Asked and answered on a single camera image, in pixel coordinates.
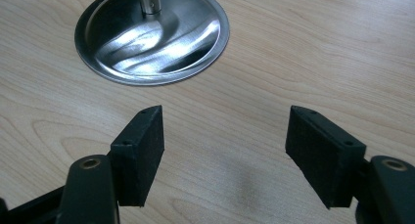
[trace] wood grain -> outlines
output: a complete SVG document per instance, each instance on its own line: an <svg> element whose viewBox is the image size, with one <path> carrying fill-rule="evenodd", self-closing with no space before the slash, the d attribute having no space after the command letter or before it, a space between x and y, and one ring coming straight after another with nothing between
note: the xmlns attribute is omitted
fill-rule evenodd
<svg viewBox="0 0 415 224"><path fill-rule="evenodd" d="M18 206L105 154L163 105L166 151L144 208L122 223L354 223L325 209L285 154L290 105L323 113L367 158L415 163L415 0L217 0L221 58L162 87L112 83L76 54L94 0L0 0L0 197Z"/></svg>

